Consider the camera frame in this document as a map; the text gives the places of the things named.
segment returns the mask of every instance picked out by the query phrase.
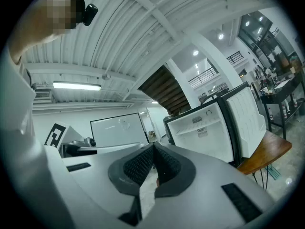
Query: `tiled floor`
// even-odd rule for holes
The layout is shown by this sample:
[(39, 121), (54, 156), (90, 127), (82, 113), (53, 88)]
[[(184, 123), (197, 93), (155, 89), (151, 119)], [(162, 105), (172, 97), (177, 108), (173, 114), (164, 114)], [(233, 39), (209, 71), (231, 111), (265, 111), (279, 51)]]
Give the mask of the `tiled floor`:
[[(283, 136), (281, 128), (273, 128), (273, 132), (281, 137)], [(280, 172), (281, 176), (277, 180), (274, 180), (270, 175), (268, 178), (267, 192), (275, 201), (293, 188), (303, 171), (305, 161), (305, 115), (297, 115), (289, 121), (287, 124), (286, 139), (292, 143), (292, 148), (273, 163), (273, 167)], [(262, 173), (264, 182), (266, 182), (266, 170), (262, 169)], [(255, 176), (258, 184), (262, 186), (260, 172), (256, 172)], [(143, 217), (154, 206), (154, 191), (157, 188), (157, 178), (158, 174), (156, 169), (152, 169), (141, 186), (140, 197)]]

